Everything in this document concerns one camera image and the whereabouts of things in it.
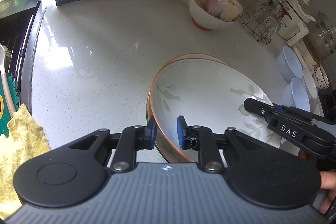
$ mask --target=yellow cloth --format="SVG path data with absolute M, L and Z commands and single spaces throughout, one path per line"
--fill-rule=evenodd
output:
M 5 219 L 21 207 L 13 186 L 13 176 L 25 161 L 50 151 L 48 140 L 22 104 L 8 122 L 9 137 L 0 136 L 0 218 Z

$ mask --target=gray ribbed panel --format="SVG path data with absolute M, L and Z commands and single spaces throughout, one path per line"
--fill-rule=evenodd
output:
M 64 209 L 22 206 L 7 224 L 317 224 L 327 221 L 312 207 L 268 210 L 236 196 L 220 175 L 196 164 L 139 163 L 115 174 L 91 200 Z

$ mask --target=countertop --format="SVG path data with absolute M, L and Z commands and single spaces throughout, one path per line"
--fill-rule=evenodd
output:
M 37 38 L 31 113 L 51 148 L 99 128 L 145 125 L 153 77 L 187 52 L 226 61 L 281 104 L 287 83 L 275 59 L 285 44 L 277 34 L 270 44 L 258 43 L 238 22 L 200 30 L 180 0 L 84 0 L 60 7 L 49 0 Z M 137 160 L 165 161 L 156 149 L 139 151 Z

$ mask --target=metal screw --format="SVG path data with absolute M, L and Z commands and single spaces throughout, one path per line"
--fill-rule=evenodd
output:
M 236 130 L 236 128 L 235 127 L 227 127 L 226 130 L 229 131 L 229 132 L 233 132 L 233 131 Z
M 208 162 L 205 165 L 205 168 L 208 169 L 209 171 L 218 171 L 222 167 L 223 167 L 223 165 L 221 165 L 219 162 L 216 162 L 216 161 Z
M 116 162 L 115 164 L 113 164 L 113 169 L 117 170 L 117 171 L 124 171 L 129 167 L 129 164 L 127 162 L 124 161 L 119 161 Z

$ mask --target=onion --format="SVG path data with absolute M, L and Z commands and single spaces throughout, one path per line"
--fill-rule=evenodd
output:
M 206 11 L 223 21 L 232 22 L 243 12 L 243 7 L 237 0 L 207 0 Z

